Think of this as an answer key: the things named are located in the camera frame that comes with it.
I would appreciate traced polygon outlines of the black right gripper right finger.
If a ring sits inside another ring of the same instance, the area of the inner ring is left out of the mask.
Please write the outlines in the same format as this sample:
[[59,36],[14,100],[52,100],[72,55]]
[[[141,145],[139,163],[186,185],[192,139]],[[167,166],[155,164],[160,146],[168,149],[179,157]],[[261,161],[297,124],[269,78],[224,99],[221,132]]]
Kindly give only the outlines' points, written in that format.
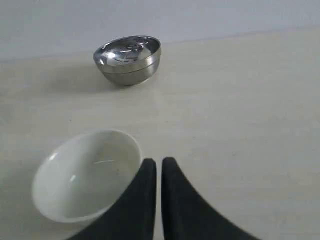
[[173,157],[162,161],[161,215],[165,240],[255,239],[212,208]]

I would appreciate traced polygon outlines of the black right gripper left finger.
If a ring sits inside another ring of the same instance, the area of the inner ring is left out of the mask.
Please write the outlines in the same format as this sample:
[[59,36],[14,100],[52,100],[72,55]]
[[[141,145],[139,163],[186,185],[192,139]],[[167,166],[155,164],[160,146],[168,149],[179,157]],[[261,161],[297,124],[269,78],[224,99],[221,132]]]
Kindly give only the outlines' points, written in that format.
[[157,167],[146,158],[119,199],[71,240],[152,240],[157,199]]

